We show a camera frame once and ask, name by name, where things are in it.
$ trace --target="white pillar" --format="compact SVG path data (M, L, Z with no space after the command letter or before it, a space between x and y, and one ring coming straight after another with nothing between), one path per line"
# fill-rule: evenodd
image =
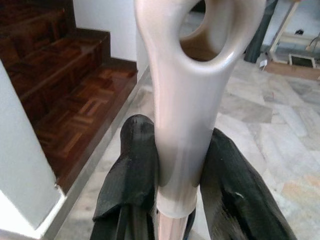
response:
M0 61L0 229L39 238L65 198L55 182Z

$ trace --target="wooden staircase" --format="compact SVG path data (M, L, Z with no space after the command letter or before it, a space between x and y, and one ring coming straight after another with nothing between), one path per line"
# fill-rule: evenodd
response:
M108 32L74 27L72 0L40 2L0 0L0 59L68 192L136 85L137 69L110 57Z

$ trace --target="marble floor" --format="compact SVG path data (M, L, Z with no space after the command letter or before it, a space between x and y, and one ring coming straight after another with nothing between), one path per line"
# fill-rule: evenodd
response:
M55 240L88 240L106 174L120 154L128 117L154 119L150 74ZM298 240L320 240L320 82L260 71L237 62L215 126L261 174ZM201 195L189 240L209 240Z

